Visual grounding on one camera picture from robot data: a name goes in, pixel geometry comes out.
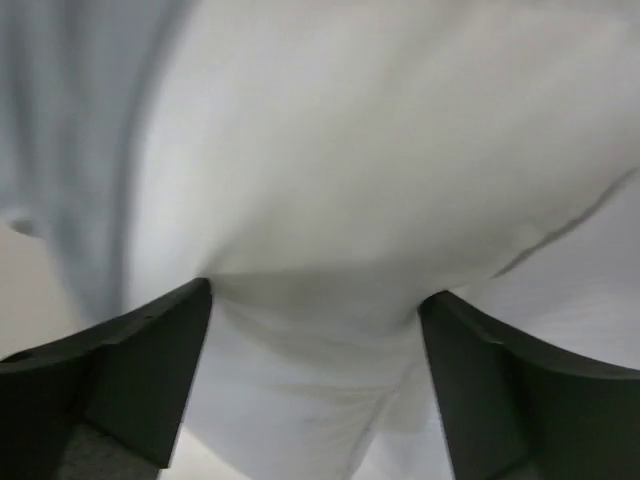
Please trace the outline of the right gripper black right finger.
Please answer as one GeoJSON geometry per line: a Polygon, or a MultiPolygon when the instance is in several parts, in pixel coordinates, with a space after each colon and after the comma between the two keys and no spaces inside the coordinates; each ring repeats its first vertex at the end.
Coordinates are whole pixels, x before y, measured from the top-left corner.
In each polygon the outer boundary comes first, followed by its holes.
{"type": "Polygon", "coordinates": [[[553,346],[450,292],[418,313],[454,478],[638,478],[638,371],[553,346]]]}

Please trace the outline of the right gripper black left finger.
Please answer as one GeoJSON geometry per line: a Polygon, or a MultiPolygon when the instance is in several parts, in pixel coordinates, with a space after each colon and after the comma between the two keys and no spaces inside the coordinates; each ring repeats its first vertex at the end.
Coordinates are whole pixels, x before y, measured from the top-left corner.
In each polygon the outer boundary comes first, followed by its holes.
{"type": "Polygon", "coordinates": [[[212,302],[210,283],[195,279],[2,359],[2,469],[167,469],[212,302]]]}

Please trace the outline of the white pillow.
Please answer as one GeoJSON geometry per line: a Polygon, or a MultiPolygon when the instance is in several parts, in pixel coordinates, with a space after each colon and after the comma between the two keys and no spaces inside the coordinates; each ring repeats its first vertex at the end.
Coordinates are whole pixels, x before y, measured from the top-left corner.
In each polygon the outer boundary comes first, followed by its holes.
{"type": "Polygon", "coordinates": [[[197,1],[136,152],[125,298],[215,291],[178,479],[450,472],[416,309],[639,173],[635,1],[197,1]]]}

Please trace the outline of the grey pillowcase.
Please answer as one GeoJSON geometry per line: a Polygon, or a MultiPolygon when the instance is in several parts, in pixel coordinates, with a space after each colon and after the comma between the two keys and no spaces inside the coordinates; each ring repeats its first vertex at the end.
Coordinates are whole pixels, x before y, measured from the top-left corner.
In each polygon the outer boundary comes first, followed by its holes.
{"type": "Polygon", "coordinates": [[[85,314],[123,312],[135,146],[188,1],[1,5],[1,215],[85,314]]]}

